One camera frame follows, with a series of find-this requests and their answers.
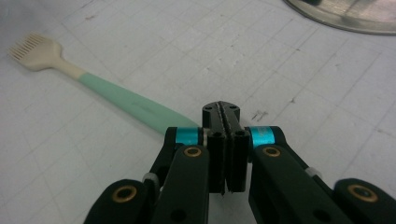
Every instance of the brass bushing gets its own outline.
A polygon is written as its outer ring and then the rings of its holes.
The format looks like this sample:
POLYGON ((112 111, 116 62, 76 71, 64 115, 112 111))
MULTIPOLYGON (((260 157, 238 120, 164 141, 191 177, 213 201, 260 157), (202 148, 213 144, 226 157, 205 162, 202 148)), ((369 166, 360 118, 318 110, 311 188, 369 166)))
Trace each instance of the brass bushing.
POLYGON ((202 154, 202 150, 198 147, 188 147, 184 149, 184 155, 188 157, 199 157, 202 154))
POLYGON ((269 157, 280 156, 280 150, 275 147, 265 147, 262 152, 269 157))
POLYGON ((349 185, 347 190, 354 197, 367 202, 367 203, 375 203, 378 201, 378 196, 372 190, 362 186, 362 185, 349 185))
POLYGON ((137 189, 133 185, 119 187, 113 192, 112 199, 116 203, 127 203, 136 196, 137 189))

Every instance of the brush bristles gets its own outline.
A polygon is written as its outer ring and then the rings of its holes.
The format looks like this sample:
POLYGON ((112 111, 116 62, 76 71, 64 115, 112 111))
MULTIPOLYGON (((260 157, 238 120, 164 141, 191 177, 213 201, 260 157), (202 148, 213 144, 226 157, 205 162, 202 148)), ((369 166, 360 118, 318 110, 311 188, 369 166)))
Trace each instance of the brush bristles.
POLYGON ((29 34, 24 41, 16 43, 8 51, 9 55, 15 60, 21 60, 27 53, 32 51, 36 46, 46 41, 46 37, 38 34, 29 34))

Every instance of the white surface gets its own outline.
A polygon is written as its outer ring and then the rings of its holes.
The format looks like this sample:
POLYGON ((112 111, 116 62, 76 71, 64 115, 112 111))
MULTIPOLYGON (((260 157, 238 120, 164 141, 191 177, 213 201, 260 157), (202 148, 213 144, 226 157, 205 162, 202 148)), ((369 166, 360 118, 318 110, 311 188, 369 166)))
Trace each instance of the white surface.
MULTIPOLYGON (((335 30, 280 0, 1 1, 2 224, 82 223, 109 184, 141 179, 163 143, 58 71, 11 61, 7 48, 32 31, 198 123, 205 104, 237 104, 243 126, 280 126, 330 186, 357 177, 396 197, 394 36, 335 30)), ((212 195, 209 214, 254 223, 247 193, 212 195)))

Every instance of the green handle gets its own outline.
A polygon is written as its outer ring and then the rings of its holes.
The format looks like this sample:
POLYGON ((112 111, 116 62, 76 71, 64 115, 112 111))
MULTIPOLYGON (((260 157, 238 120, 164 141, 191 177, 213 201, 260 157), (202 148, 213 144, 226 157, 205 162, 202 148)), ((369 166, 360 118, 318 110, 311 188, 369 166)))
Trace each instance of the green handle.
POLYGON ((168 127, 198 127, 183 115, 90 73, 78 81, 159 133, 165 134, 168 127))

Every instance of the brush handle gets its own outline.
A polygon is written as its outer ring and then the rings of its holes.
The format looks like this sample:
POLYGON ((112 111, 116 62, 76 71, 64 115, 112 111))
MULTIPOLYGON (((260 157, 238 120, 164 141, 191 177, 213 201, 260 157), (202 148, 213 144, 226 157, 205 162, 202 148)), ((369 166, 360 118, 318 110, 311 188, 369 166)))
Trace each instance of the brush handle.
POLYGON ((78 81, 159 133, 165 134, 168 127, 198 127, 176 111, 90 73, 78 81))

